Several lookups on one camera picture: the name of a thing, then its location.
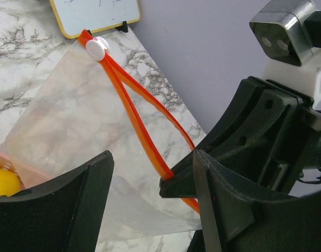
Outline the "yellow toy fruit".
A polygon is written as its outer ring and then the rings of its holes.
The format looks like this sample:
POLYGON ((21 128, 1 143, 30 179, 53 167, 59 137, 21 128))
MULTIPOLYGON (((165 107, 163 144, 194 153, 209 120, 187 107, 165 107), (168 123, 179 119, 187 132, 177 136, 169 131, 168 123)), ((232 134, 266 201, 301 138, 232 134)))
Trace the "yellow toy fruit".
POLYGON ((14 172, 0 169, 0 196, 12 196, 20 190, 19 177, 14 172))

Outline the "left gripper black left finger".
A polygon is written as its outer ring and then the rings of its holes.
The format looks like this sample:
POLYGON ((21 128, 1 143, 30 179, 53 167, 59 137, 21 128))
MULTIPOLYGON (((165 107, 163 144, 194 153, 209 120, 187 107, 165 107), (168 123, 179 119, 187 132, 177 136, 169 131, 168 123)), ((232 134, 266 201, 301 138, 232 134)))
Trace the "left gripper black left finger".
POLYGON ((114 160, 85 164, 14 196, 0 196, 0 251, 95 251, 114 160))

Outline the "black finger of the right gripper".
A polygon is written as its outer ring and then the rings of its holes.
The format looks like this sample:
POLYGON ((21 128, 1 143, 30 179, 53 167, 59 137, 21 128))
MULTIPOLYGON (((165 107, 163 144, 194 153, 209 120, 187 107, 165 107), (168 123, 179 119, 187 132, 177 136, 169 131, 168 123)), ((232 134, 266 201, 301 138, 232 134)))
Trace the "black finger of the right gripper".
POLYGON ((246 179, 288 194, 308 158, 313 130, 303 112, 313 99, 271 80, 243 79, 214 128, 197 145, 246 179))

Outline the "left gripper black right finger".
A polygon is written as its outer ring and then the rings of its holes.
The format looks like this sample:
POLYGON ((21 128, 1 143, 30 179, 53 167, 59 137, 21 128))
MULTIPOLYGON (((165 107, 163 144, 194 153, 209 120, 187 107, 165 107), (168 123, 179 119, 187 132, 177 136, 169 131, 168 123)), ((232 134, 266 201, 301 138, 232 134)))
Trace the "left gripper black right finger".
POLYGON ((193 153, 206 251, 321 251, 321 191, 293 197, 193 153))

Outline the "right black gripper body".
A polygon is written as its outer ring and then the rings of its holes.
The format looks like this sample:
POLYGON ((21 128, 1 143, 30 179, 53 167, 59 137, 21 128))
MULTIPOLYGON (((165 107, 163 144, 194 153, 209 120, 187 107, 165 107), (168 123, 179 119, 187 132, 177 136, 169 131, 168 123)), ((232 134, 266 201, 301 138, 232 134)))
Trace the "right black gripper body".
MULTIPOLYGON (((315 136, 309 139, 305 145, 310 147, 310 153, 306 159, 302 170, 318 170, 321 172, 321 110, 314 110, 309 106, 300 106, 298 109, 299 120, 302 122, 311 133, 315 136)), ((315 181, 303 180, 304 173, 298 177, 298 181, 304 184, 321 184, 321 175, 315 181)))

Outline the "pink plastic basket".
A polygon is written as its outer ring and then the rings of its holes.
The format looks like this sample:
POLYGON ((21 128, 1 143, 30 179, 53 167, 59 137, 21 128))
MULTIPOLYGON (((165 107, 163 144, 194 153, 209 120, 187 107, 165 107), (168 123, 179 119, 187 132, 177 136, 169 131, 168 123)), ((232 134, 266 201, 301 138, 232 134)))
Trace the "pink plastic basket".
POLYGON ((30 188, 52 179, 51 176, 31 167, 20 165, 15 167, 9 156, 0 151, 0 169, 14 172, 20 178, 24 188, 30 188))

